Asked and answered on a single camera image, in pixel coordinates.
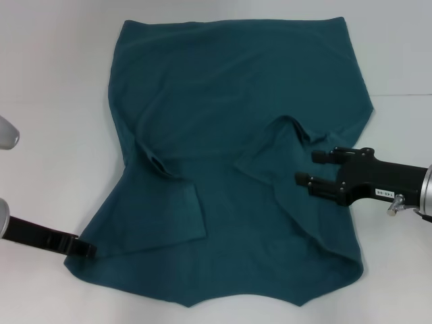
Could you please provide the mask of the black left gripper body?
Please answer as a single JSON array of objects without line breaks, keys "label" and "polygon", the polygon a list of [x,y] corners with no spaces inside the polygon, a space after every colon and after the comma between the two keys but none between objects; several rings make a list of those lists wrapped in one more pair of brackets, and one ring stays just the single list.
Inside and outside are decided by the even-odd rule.
[{"label": "black left gripper body", "polygon": [[65,255],[76,254],[77,236],[10,217],[3,239]]}]

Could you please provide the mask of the teal blue shirt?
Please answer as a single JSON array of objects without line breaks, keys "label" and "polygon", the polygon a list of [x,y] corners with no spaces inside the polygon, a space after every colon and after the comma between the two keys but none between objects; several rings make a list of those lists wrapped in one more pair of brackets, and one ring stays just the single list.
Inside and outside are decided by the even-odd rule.
[{"label": "teal blue shirt", "polygon": [[373,106],[343,18],[127,21],[109,108],[125,169],[65,266],[191,306],[236,294],[301,305],[363,272],[350,211],[309,196],[314,150],[353,146]]}]

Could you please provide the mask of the silver stud on right gripper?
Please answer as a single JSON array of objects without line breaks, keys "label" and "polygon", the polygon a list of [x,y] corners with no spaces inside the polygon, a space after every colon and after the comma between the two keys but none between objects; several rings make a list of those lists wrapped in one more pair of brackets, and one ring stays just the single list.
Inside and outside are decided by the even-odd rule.
[{"label": "silver stud on right gripper", "polygon": [[391,205],[387,210],[389,216],[395,216],[399,211],[404,210],[405,198],[402,194],[397,194],[394,197]]}]

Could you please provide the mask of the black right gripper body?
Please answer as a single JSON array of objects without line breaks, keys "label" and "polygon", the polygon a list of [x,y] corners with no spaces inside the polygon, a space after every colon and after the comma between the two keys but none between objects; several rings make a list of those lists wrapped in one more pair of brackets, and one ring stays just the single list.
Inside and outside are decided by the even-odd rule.
[{"label": "black right gripper body", "polygon": [[364,198],[390,203],[395,195],[402,194],[406,205],[420,205],[426,168],[380,161],[372,148],[362,149],[362,157],[351,165],[341,166],[337,173],[335,182],[344,187],[341,202],[337,204],[350,206]]}]

